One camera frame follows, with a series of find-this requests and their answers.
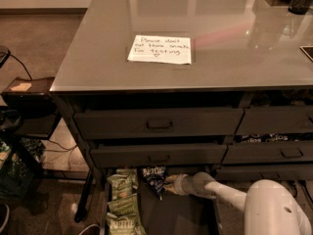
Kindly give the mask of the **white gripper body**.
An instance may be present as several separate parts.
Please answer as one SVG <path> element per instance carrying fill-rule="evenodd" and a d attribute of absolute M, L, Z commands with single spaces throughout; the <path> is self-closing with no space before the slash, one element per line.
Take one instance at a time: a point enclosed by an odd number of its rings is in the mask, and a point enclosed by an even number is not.
<path fill-rule="evenodd" d="M 187 174 L 179 174 L 174 180 L 174 190 L 178 195 L 194 195 L 196 190 L 194 187 L 193 177 Z"/>

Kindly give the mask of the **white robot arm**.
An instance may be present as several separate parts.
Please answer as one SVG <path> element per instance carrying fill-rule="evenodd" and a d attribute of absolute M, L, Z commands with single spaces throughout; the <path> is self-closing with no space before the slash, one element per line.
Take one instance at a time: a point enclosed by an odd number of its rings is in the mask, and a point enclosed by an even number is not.
<path fill-rule="evenodd" d="M 302 207 L 273 180 L 258 180 L 243 192 L 198 172 L 167 176 L 164 189 L 180 196 L 223 200 L 244 214 L 245 235 L 312 235 L 312 225 Z"/>

